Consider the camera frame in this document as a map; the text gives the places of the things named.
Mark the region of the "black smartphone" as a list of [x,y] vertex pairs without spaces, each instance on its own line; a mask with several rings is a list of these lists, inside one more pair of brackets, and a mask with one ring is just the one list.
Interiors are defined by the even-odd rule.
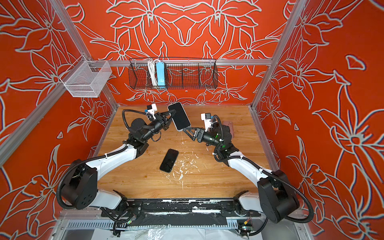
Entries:
[[165,173],[170,173],[174,167],[174,164],[178,158],[179,152],[174,149],[168,149],[159,169]]
[[187,113],[186,113],[183,105],[180,102],[169,105],[168,110],[169,111],[172,111],[172,110],[176,111],[176,113],[173,115],[172,119],[173,119],[174,125],[175,125],[178,132],[181,132],[183,129],[191,126],[191,122],[187,116]]

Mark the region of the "pink phone case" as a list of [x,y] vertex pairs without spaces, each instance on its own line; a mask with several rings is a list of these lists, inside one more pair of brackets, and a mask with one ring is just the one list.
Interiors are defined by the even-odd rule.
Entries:
[[230,122],[230,121],[223,121],[223,125],[229,127],[229,130],[230,130],[230,133],[232,135],[232,138],[234,138],[235,137],[235,133],[234,133],[234,128],[233,128],[233,123]]

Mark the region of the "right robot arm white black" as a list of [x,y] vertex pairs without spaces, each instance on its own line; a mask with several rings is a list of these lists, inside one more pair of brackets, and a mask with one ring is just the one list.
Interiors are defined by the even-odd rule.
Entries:
[[216,115],[203,116],[204,128],[187,127],[183,131],[193,141],[214,147],[213,156],[219,163],[238,171],[258,189],[257,194],[245,192],[239,196],[241,208],[263,213],[273,223],[283,219],[306,224],[315,212],[309,199],[295,188],[281,170],[268,170],[247,158],[232,143],[230,127]]

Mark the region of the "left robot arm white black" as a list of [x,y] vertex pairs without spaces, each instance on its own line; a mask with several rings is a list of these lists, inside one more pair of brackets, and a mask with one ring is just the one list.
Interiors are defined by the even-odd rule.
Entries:
[[117,167],[139,158],[148,148],[148,140],[166,131],[176,115],[175,110],[163,113],[150,113],[151,122],[147,124],[137,118],[131,125],[126,124],[129,137],[116,150],[87,160],[74,161],[60,179],[56,199],[63,209],[82,210],[96,207],[115,210],[123,202],[124,196],[116,191],[108,192],[98,188],[98,182]]

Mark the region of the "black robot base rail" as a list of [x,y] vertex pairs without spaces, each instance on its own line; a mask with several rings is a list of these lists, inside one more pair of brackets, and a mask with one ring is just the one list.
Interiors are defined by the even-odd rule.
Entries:
[[104,218],[122,221],[133,217],[131,226],[237,227],[240,220],[259,218],[257,211],[242,209],[231,198],[219,199],[129,199],[115,210],[102,208]]

